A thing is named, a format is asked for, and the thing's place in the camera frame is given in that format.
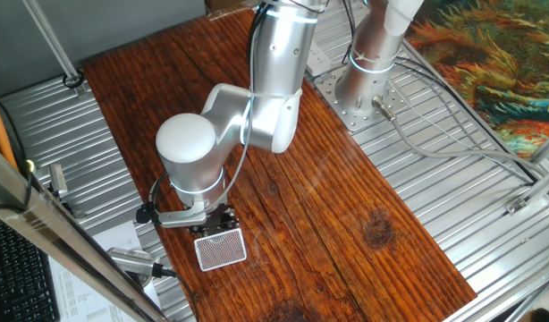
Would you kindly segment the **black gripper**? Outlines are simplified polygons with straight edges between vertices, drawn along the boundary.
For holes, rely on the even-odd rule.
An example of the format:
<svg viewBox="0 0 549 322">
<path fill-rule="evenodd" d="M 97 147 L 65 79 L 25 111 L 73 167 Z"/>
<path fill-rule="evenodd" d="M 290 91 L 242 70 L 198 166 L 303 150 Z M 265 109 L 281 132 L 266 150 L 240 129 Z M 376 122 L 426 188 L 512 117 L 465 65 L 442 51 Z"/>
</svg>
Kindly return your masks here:
<svg viewBox="0 0 549 322">
<path fill-rule="evenodd" d="M 232 230 L 238 227 L 238 218 L 234 208 L 225 204 L 219 204 L 213 211 L 207 214 L 207 221 L 202 225 L 192 225 L 188 231 L 198 237 L 206 237 L 207 230 L 222 229 Z"/>
</svg>

